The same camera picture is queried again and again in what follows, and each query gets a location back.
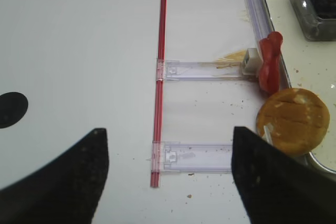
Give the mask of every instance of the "baking tray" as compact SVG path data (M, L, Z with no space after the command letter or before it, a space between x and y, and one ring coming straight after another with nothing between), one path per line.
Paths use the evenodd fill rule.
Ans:
M323 142L307 160L317 169L336 174L336 65L335 41L307 41L290 0L262 0L273 30L282 33L282 59L289 84L316 93L327 105L330 125Z

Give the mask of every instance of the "bread roll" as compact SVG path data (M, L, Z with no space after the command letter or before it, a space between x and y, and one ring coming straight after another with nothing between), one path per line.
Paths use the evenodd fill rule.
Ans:
M318 146L329 126L327 106L306 89L284 89L267 99L257 115L257 132L268 126L273 145L289 156Z

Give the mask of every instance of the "white table surface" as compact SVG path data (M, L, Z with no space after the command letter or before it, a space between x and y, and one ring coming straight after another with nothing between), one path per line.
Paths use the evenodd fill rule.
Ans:
M93 223L249 223L231 175L163 175L160 188L149 186L159 4L0 0L0 93L19 91L29 100L23 119L0 130L0 188L41 168L94 127L106 127L110 170ZM168 0L167 59L215 60L253 46L244 10L244 0ZM178 98L185 85L178 83L170 96ZM203 105L237 100L235 86L244 87L191 85L211 91L202 94ZM225 85L230 92L221 89ZM243 110L239 98L230 113L253 115L258 99L252 94ZM220 116L215 107L198 113L206 113L204 123L196 121L208 129L212 113ZM225 136L215 130L204 142L228 140L231 128L224 127ZM163 138L173 133L164 127Z

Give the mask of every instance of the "red straw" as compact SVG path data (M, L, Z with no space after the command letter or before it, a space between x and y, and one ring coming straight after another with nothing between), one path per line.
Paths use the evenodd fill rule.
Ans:
M158 53L157 53L158 57L157 58L158 60L164 60L167 0L161 0L160 5L161 7L160 7L160 24L159 24L160 25L159 27L159 46L158 46ZM157 80L156 81L156 94L155 94L153 142L161 142L162 102L163 102L163 80ZM151 173L151 187L159 187L159 178L160 178L159 172Z

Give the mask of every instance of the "round bread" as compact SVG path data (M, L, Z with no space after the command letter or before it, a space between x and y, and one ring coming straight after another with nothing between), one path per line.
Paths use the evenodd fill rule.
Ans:
M284 89L267 99L257 115L257 132L269 129L274 147L300 156L318 146L329 126L327 106L306 89Z

